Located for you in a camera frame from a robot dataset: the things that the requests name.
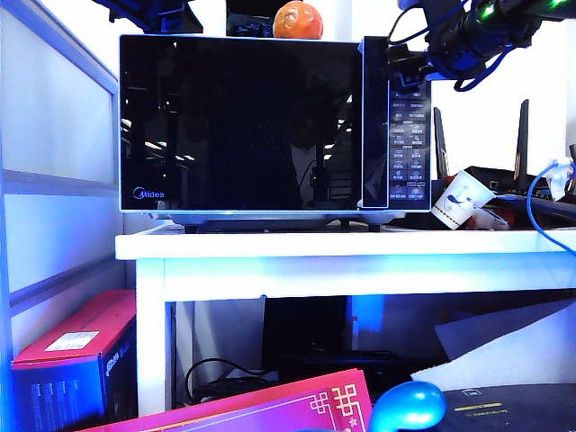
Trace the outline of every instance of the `paper cup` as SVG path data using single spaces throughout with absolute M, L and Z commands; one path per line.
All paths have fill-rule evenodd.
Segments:
M 432 214 L 450 230 L 456 230 L 472 216 L 474 208 L 483 207 L 494 197 L 490 189 L 460 171 L 432 207 Z

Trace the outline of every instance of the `white table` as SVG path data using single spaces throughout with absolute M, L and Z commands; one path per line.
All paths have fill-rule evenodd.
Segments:
M 549 234 L 576 248 L 576 230 Z M 534 231 L 184 234 L 116 237 L 136 260 L 139 414 L 171 407 L 170 302 L 576 287 L 576 258 Z

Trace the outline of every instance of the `orange fruit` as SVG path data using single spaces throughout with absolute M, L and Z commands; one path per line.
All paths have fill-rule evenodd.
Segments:
M 322 18 L 310 4 L 293 0 L 282 6 L 274 18 L 275 38 L 320 39 Z

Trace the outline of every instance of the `pink box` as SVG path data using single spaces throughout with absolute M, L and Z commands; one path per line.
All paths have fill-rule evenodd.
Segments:
M 364 373 L 350 369 L 85 432 L 366 432 L 371 414 Z
M 137 415 L 136 295 L 108 290 L 12 362 L 19 430 L 55 432 Z

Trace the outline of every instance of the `label on box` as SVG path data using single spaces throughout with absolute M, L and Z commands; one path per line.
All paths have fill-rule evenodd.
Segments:
M 65 351 L 68 349 L 82 349 L 88 345 L 99 331 L 78 331 L 65 333 L 56 339 L 45 351 Z

